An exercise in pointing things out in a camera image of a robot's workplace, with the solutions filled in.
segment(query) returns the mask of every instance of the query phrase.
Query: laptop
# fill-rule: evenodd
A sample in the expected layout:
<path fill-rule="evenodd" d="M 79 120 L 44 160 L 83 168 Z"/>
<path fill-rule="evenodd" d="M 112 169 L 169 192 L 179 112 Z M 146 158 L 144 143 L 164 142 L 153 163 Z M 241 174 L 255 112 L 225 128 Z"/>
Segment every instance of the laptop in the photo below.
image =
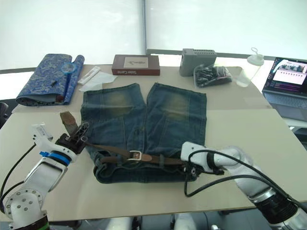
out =
<path fill-rule="evenodd" d="M 262 93 L 282 117 L 307 121 L 307 62 L 277 57 Z"/>

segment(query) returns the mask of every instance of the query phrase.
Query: laptop keyboard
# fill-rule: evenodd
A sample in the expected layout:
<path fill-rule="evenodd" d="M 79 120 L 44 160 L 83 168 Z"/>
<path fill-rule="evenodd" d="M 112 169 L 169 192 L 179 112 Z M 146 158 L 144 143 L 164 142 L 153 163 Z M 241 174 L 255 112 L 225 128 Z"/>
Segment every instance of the laptop keyboard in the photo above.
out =
<path fill-rule="evenodd" d="M 268 100 L 268 102 L 273 104 L 281 104 L 296 108 L 307 109 L 307 99 L 300 99 L 270 93 L 265 93 L 265 98 Z"/>

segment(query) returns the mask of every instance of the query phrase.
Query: black cable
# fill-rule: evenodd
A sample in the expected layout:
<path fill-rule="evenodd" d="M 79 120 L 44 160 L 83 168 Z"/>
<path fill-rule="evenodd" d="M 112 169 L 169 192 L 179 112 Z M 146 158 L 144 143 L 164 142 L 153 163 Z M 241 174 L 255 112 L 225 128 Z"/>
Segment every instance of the black cable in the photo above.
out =
<path fill-rule="evenodd" d="M 4 200 L 4 198 L 7 196 L 7 194 L 8 194 L 11 190 L 13 190 L 14 188 L 16 188 L 17 186 L 19 186 L 19 185 L 21 185 L 21 184 L 23 184 L 23 183 L 24 183 L 24 181 L 20 181 L 19 183 L 13 185 L 12 187 L 10 187 L 10 188 L 0 197 L 0 211 L 1 211 L 3 214 L 5 214 L 5 213 L 4 213 L 4 205 L 3 205 L 3 200 Z"/>
<path fill-rule="evenodd" d="M 210 226 L 209 226 L 209 221 L 208 221 L 207 214 L 206 214 L 205 212 L 203 212 L 203 214 L 204 214 L 205 217 L 206 217 L 206 221 L 207 221 L 207 230 L 210 230 Z"/>
<path fill-rule="evenodd" d="M 14 169 L 16 168 L 16 166 L 22 161 L 22 159 L 23 159 L 26 155 L 28 155 L 28 153 L 29 153 L 35 146 L 36 146 L 36 144 L 34 143 L 34 145 L 32 145 L 31 148 L 29 148 L 28 151 L 25 152 L 25 154 L 22 155 L 21 158 L 20 158 L 20 159 L 13 165 L 13 167 L 10 169 L 10 171 L 8 172 L 8 174 L 6 175 L 6 177 L 5 177 L 5 179 L 4 179 L 3 183 L 2 183 L 1 190 L 0 190 L 0 197 L 3 197 L 4 187 L 5 187 L 5 185 L 6 185 L 7 181 L 8 181 L 8 179 L 9 179 L 11 173 L 13 172 L 13 170 L 14 170 Z M 2 202 L 0 202 L 0 208 L 1 208 L 1 211 L 2 211 L 2 209 L 3 209 L 3 203 L 2 203 Z"/>
<path fill-rule="evenodd" d="M 243 161 L 240 161 L 240 160 L 238 160 L 237 158 L 235 158 L 235 157 L 232 157 L 232 156 L 229 156 L 229 155 L 227 155 L 227 154 L 224 154 L 224 153 L 221 153 L 221 152 L 218 152 L 218 151 L 214 151 L 214 150 L 210 150 L 210 149 L 203 149 L 203 150 L 197 150 L 197 151 L 194 151 L 194 152 L 192 152 L 190 155 L 189 155 L 189 163 L 191 163 L 191 157 L 193 156 L 193 155 L 195 155 L 196 153 L 213 153 L 213 154 L 217 154 L 217 155 L 221 155 L 221 156 L 224 156 L 224 157 L 227 157 L 227 158 L 229 158 L 229 159 L 232 159 L 232 160 L 234 160 L 234 161 L 236 161 L 236 162 L 238 162 L 238 163 L 240 163 L 240 164 L 242 164 L 242 165 L 244 165 L 245 167 L 247 167 L 247 168 L 249 168 L 249 169 L 251 169 L 251 170 L 253 170 L 253 171 L 255 171 L 256 173 L 258 173 L 260 176 L 262 176 L 263 178 L 265 178 L 266 180 L 263 180 L 261 177 L 257 177 L 257 176 L 255 176 L 255 178 L 252 178 L 251 177 L 251 175 L 245 175 L 246 177 L 244 177 L 244 178 L 251 178 L 251 179 L 255 179 L 255 180 L 259 180 L 259 181 L 262 181 L 262 182 L 264 182 L 264 183 L 266 183 L 267 185 L 269 185 L 270 187 L 272 187 L 273 189 L 275 189 L 277 192 L 279 192 L 282 196 L 284 196 L 286 199 L 288 199 L 288 200 L 290 200 L 290 201 L 292 201 L 293 203 L 295 203 L 298 207 L 300 207 L 302 210 L 304 210 L 306 213 L 307 213 L 307 207 L 305 207 L 302 203 L 300 203 L 299 201 L 297 201 L 297 200 L 295 200 L 294 198 L 292 198 L 289 194 L 287 194 L 278 184 L 276 184 L 270 177 L 268 177 L 267 175 L 265 175 L 263 172 L 261 172 L 261 171 L 259 171 L 258 169 L 256 169 L 256 168 L 254 168 L 253 166 L 251 166 L 251 165 L 249 165 L 249 164 L 246 164 L 246 163 L 244 163 Z M 185 195 L 187 196 L 188 194 L 186 193 L 186 189 L 187 189 L 187 183 L 188 183 L 188 177 L 186 177 L 186 180 L 185 180 Z M 191 195 L 191 196 L 193 196 L 193 195 L 195 195 L 196 193 L 198 193 L 198 192 L 196 192 L 196 193 L 194 193 L 194 192 L 192 192 L 192 193 L 190 193 L 189 195 Z"/>

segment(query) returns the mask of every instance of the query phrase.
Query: metal buckle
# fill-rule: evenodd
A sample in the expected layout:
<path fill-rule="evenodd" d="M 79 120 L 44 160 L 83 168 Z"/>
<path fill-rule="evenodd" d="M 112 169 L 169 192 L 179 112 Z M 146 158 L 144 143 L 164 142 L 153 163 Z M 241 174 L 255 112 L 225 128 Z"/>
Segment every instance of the metal buckle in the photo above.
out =
<path fill-rule="evenodd" d="M 138 153 L 139 154 L 139 158 L 129 158 L 129 159 L 127 159 L 128 161 L 140 161 L 140 160 L 142 160 L 142 152 L 141 151 L 131 150 L 129 152 L 131 152 L 131 153 Z"/>

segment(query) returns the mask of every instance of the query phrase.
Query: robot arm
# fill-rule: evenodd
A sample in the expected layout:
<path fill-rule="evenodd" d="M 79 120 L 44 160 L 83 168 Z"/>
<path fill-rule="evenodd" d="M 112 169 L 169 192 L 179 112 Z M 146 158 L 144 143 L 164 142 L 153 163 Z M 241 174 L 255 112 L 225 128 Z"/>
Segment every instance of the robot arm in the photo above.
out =
<path fill-rule="evenodd" d="M 197 150 L 212 150 L 204 146 L 185 142 L 182 146 L 181 159 L 189 161 L 189 155 Z M 238 147 L 230 146 L 219 152 L 234 157 L 254 168 L 252 159 Z M 205 172 L 213 173 L 227 170 L 231 175 L 251 175 L 262 178 L 254 170 L 229 159 L 226 156 L 201 152 L 194 154 L 190 161 L 203 168 Z M 237 186 L 248 199 L 262 212 L 274 230 L 307 230 L 307 214 L 292 201 L 286 199 L 266 183 L 250 178 L 235 179 Z"/>
<path fill-rule="evenodd" d="M 44 125 L 33 125 L 33 140 L 44 152 L 43 158 L 27 175 L 21 188 L 9 197 L 4 210 L 13 220 L 10 228 L 20 230 L 48 229 L 46 211 L 41 207 L 48 192 L 60 182 L 71 162 L 85 147 L 88 123 L 82 124 L 70 137 L 63 134 L 52 143 Z"/>

